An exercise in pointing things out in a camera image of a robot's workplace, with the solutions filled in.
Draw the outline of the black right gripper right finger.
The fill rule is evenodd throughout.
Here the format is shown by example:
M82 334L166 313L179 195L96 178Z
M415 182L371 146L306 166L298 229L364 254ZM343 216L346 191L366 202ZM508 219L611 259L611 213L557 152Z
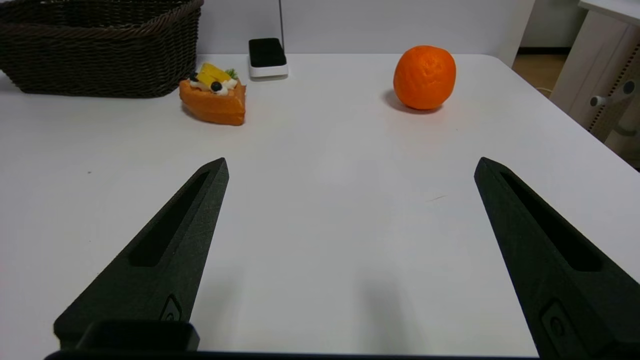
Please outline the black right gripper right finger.
M507 166L474 180L544 360L637 360L640 286Z

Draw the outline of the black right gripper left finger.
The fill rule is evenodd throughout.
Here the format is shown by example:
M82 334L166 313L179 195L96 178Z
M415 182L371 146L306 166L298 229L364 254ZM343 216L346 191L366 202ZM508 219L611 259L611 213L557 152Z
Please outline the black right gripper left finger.
M189 321L217 226L229 170L195 171L54 322L62 350L103 321Z

